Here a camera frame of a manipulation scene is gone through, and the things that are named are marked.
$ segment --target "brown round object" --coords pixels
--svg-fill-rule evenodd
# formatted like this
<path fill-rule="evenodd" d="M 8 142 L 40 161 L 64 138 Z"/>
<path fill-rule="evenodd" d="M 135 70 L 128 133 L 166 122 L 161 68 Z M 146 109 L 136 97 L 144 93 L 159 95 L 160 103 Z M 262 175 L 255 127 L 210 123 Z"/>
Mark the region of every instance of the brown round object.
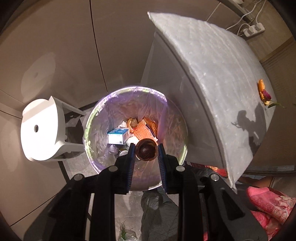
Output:
<path fill-rule="evenodd" d="M 130 123 L 131 128 L 136 128 L 137 125 L 138 125 L 137 119 L 132 119 L 131 120 L 131 123 Z"/>
<path fill-rule="evenodd" d="M 158 148 L 152 139 L 142 139 L 136 145 L 136 155 L 140 160 L 152 161 L 157 157 Z"/>

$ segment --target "orange mesh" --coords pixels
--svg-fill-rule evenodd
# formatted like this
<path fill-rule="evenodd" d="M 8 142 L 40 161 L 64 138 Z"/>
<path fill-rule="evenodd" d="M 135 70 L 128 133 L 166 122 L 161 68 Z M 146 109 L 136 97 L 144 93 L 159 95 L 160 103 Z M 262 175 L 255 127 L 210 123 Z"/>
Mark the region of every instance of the orange mesh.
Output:
<path fill-rule="evenodd" d="M 147 128 L 144 120 L 139 122 L 133 134 L 139 139 L 139 141 L 145 138 L 154 140 L 154 137 L 151 134 L 151 131 Z"/>
<path fill-rule="evenodd" d="M 150 127 L 152 134 L 157 137 L 157 125 L 154 121 L 151 119 L 144 117 L 144 121 L 147 123 L 147 125 Z"/>

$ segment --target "brown cup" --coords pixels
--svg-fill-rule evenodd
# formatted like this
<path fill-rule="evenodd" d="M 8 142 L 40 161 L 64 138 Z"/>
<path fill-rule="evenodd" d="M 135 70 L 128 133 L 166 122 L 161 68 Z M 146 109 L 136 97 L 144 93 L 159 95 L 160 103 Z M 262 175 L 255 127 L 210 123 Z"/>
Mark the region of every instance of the brown cup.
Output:
<path fill-rule="evenodd" d="M 136 155 L 142 161 L 152 161 L 158 155 L 158 147 L 154 140 L 146 138 L 136 145 Z"/>

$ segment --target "pink slipper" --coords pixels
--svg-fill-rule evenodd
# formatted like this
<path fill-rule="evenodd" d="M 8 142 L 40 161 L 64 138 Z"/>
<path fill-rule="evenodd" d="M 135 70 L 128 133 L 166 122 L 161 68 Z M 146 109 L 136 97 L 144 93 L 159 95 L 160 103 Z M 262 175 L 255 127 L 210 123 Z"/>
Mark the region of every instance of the pink slipper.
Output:
<path fill-rule="evenodd" d="M 281 229 L 280 223 L 267 213 L 251 211 L 253 216 L 260 223 L 262 228 L 265 229 L 265 232 L 268 236 L 268 240 L 270 240 L 277 232 Z"/>
<path fill-rule="evenodd" d="M 247 194 L 251 203 L 253 203 L 260 211 L 275 218 L 280 224 L 283 224 L 287 220 L 296 203 L 296 198 L 291 198 L 284 194 L 275 194 L 270 191 L 268 187 L 248 187 Z"/>

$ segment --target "white cable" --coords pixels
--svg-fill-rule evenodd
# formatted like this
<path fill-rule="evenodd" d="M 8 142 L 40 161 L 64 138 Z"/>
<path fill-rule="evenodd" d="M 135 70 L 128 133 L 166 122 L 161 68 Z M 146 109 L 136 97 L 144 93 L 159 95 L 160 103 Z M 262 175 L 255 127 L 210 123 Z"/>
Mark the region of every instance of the white cable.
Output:
<path fill-rule="evenodd" d="M 247 24 L 247 23 L 243 23 L 243 24 L 239 27 L 239 30 L 237 31 L 237 36 L 239 35 L 240 29 L 241 29 L 241 27 L 242 27 L 243 25 L 248 25 L 248 26 L 250 26 L 250 25 Z"/>
<path fill-rule="evenodd" d="M 261 13 L 261 11 L 262 11 L 262 9 L 263 9 L 265 3 L 266 3 L 266 0 L 264 1 L 263 5 L 262 5 L 262 7 L 261 7 L 261 9 L 260 9 L 260 11 L 258 12 L 258 14 L 257 14 L 257 16 L 256 16 L 256 24 L 258 23 L 258 21 L 257 21 L 257 19 L 258 19 L 258 15 Z"/>
<path fill-rule="evenodd" d="M 254 5 L 254 7 L 253 7 L 253 9 L 252 9 L 252 11 L 251 12 L 248 12 L 248 13 L 246 13 L 245 15 L 243 15 L 241 18 L 240 18 L 240 20 L 236 23 L 236 24 L 234 24 L 234 25 L 232 25 L 232 26 L 230 26 L 229 28 L 227 28 L 226 30 L 228 30 L 228 29 L 230 29 L 230 28 L 232 28 L 232 27 L 234 27 L 234 26 L 236 26 L 236 25 L 238 25 L 239 24 L 239 22 L 243 19 L 243 17 L 244 16 L 247 16 L 248 14 L 250 14 L 250 13 L 252 13 L 253 11 L 254 11 L 254 9 L 255 9 L 255 7 L 256 7 L 256 5 L 258 4 L 258 3 L 260 3 L 262 0 L 260 0 L 259 2 L 257 2 L 257 3 L 255 3 L 255 5 Z"/>

